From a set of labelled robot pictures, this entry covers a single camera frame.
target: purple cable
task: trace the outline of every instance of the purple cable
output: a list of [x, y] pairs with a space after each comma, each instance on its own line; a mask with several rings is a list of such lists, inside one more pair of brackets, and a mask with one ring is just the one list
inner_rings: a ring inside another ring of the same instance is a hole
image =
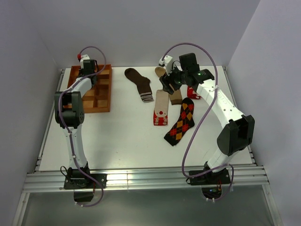
[[[67, 131], [68, 131], [68, 133], [69, 133], [69, 139], [70, 139], [70, 145], [71, 145], [71, 152], [72, 152], [72, 155], [73, 155], [73, 156], [75, 156], [75, 152], [74, 152], [73, 140], [72, 140], [72, 136], [71, 136], [71, 135], [72, 135], [72, 132], [71, 132], [71, 130], [68, 128], [68, 126], [66, 125], [66, 123], [65, 123], [65, 121], [64, 121], [64, 119], [63, 119], [63, 115], [62, 115], [62, 98], [63, 98], [63, 95], [64, 95], [65, 93], [67, 93], [67, 92], [73, 90], [73, 89], [74, 89], [74, 88], [75, 88], [75, 87], [76, 87], [83, 79], [86, 79], [86, 78], [89, 78], [89, 77], [91, 77], [91, 76], [98, 75], [99, 73], [101, 73], [101, 72], [105, 69], [105, 67], [106, 67], [106, 65], [107, 65], [107, 59], [106, 59], [104, 53], [103, 53], [98, 47], [95, 47], [95, 46], [87, 46], [87, 47], [83, 48], [83, 49], [80, 51], [79, 54], [81, 54], [81, 53], [82, 53], [85, 49], [87, 49], [87, 48], [95, 48], [95, 49], [97, 49], [99, 52], [101, 52], [101, 54], [103, 55], [103, 58], [104, 58], [104, 66], [103, 66], [103, 68], [102, 68], [100, 71], [96, 72], [96, 73], [89, 74], [89, 75], [86, 75], [86, 76], [84, 76], [84, 77], [81, 77], [81, 78], [80, 78], [77, 82], [75, 82], [70, 88], [68, 88], [68, 89], [66, 89], [65, 91], [63, 91], [63, 92], [61, 93], [59, 99], [58, 99], [58, 115], [59, 115], [59, 117], [60, 117], [60, 120], [61, 120], [62, 124], [64, 125], [64, 127], [67, 129]], [[102, 191], [101, 197], [100, 197], [99, 200], [96, 201], [95, 203], [93, 203], [93, 204], [80, 204], [80, 203], [77, 203], [77, 204], [78, 204], [79, 206], [82, 206], [82, 207], [91, 207], [91, 206], [97, 205], [97, 204], [102, 200], [102, 198], [103, 198], [103, 186], [102, 186], [97, 180], [95, 180], [93, 177], [91, 177], [90, 175], [88, 175], [87, 173], [85, 173], [84, 171], [82, 171], [82, 170], [80, 169], [80, 166], [79, 166], [78, 162], [76, 161], [76, 158], [73, 158], [73, 160], [74, 160], [74, 164], [75, 164], [75, 166], [77, 167], [77, 169], [79, 170], [79, 172], [81, 172], [81, 174], [83, 174], [83, 175], [86, 176], [87, 178], [89, 178], [89, 179], [91, 179], [92, 181], [94, 181], [95, 183], [97, 183], [98, 186], [101, 188], [101, 191]]]
[[[214, 70], [215, 70], [215, 86], [217, 87], [218, 85], [218, 73], [217, 73], [217, 67], [216, 67], [216, 64], [213, 60], [213, 58], [210, 56], [210, 54], [202, 47], [200, 47], [199, 45], [196, 45], [196, 44], [193, 44], [193, 43], [190, 43], [190, 42], [181, 42], [179, 44], [176, 44], [174, 46], [172, 46], [171, 48], [169, 48], [166, 53], [163, 55], [162, 57], [162, 60], [164, 60], [165, 56], [169, 53], [170, 50], [172, 50], [173, 48], [177, 47], [177, 46], [182, 46], [182, 45], [189, 45], [189, 46], [194, 46], [194, 47], [197, 47], [198, 49], [202, 50], [204, 53], [206, 53], [206, 55], [209, 57], [209, 59], [211, 60], [212, 62], [212, 65], [214, 67]], [[209, 169], [205, 172], [202, 172], [202, 173], [199, 173], [199, 174], [196, 174], [196, 175], [193, 175], [193, 176], [190, 176], [190, 175], [187, 175], [185, 173], [185, 161], [186, 161], [186, 158], [187, 158], [187, 154], [188, 154], [188, 151], [190, 149], [190, 146], [194, 140], [194, 137], [196, 136], [197, 132], [198, 132], [198, 129], [199, 127], [201, 126], [201, 124], [203, 123], [203, 121], [205, 120], [205, 118], [207, 117], [207, 115], [209, 114], [210, 110], [212, 109], [213, 105], [215, 104], [215, 101], [216, 101], [216, 98], [217, 98], [217, 89], [214, 90], [214, 97], [213, 97], [213, 100], [212, 100], [212, 103], [210, 104], [210, 106], [208, 107], [207, 111], [205, 112], [205, 114], [203, 115], [203, 117], [201, 118], [201, 120], [199, 121], [195, 131], [193, 132], [192, 134], [192, 137], [187, 145], [187, 148], [186, 148], [186, 151], [185, 151], [185, 154], [183, 156], [183, 160], [182, 160], [182, 174], [187, 177], [187, 178], [195, 178], [195, 177], [199, 177], [199, 176], [202, 176], [202, 175], [205, 175], [206, 173], [209, 173], [209, 172], [212, 172], [213, 170], [217, 170], [219, 168], [223, 168], [223, 167], [226, 167], [226, 166], [231, 166], [232, 168], [232, 178], [231, 178], [231, 181], [230, 181], [230, 185], [227, 189], [227, 191], [221, 196], [219, 197], [218, 199], [216, 200], [219, 200], [221, 199], [222, 197], [224, 197], [231, 189], [231, 186], [233, 184], [233, 179], [234, 179], [234, 168], [231, 164], [223, 164], [221, 166], [217, 166], [217, 167], [214, 167], [212, 169]]]

